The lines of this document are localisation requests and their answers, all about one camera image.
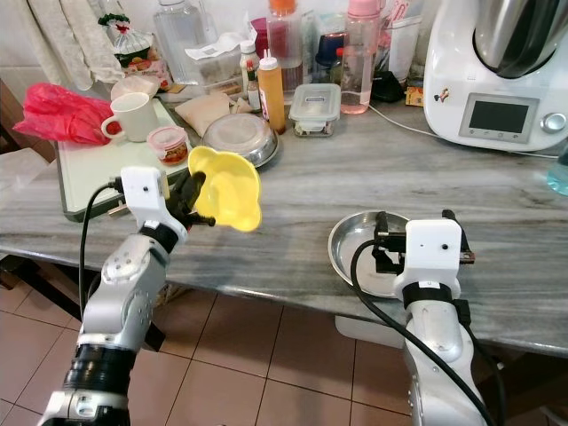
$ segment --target yellow funnel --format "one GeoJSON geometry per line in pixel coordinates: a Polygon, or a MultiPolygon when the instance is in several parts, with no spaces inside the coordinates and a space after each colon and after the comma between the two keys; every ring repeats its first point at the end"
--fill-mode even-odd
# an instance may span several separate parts
{"type": "Polygon", "coordinates": [[[191,174],[202,171],[206,176],[194,205],[200,215],[244,233],[258,228],[262,219],[260,177],[250,162],[206,146],[195,147],[187,162],[191,174]]]}

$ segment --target white cutting board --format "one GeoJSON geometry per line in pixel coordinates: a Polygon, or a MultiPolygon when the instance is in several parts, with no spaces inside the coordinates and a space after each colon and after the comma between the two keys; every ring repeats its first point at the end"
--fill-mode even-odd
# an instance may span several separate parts
{"type": "MultiPolygon", "coordinates": [[[[152,104],[160,126],[177,125],[158,99],[153,99],[152,104]]],[[[104,146],[62,142],[58,143],[58,152],[59,184],[63,185],[62,196],[69,213],[85,209],[93,192],[111,178],[120,176],[121,168],[125,166],[153,166],[165,170],[168,175],[187,167],[187,162],[164,166],[146,142],[131,142],[128,139],[113,139],[104,146]]],[[[116,195],[116,191],[106,190],[97,197],[96,203],[116,195]]]]}

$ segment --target cutting board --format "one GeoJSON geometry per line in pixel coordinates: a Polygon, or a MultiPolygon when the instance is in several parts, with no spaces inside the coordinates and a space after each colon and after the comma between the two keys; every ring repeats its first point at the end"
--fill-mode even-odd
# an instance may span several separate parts
{"type": "MultiPolygon", "coordinates": [[[[178,125],[159,99],[153,99],[152,105],[160,126],[178,125]]],[[[120,176],[121,168],[125,166],[152,166],[164,170],[170,182],[187,167],[187,162],[164,166],[146,142],[131,142],[128,139],[111,140],[105,146],[63,142],[57,144],[56,153],[63,213],[69,220],[76,222],[83,221],[84,211],[93,192],[120,176]]],[[[115,190],[105,190],[97,197],[91,215],[96,216],[113,209],[122,200],[123,197],[115,190]]]]}

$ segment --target tiled floor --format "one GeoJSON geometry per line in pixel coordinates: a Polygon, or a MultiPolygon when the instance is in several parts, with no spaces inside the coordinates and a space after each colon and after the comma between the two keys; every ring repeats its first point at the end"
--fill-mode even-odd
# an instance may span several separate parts
{"type": "MultiPolygon", "coordinates": [[[[193,290],[156,309],[161,352],[139,353],[133,426],[410,426],[399,350],[333,317],[193,290]]],[[[0,288],[0,424],[32,426],[66,373],[78,321],[24,284],[0,288]]],[[[547,426],[536,412],[508,426],[547,426]]]]}

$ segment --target display screen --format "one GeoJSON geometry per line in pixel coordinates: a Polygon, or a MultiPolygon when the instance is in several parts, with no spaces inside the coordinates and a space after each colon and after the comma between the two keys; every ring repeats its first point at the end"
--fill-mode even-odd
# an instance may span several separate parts
{"type": "Polygon", "coordinates": [[[522,133],[528,105],[476,101],[469,126],[474,129],[522,133]]]}

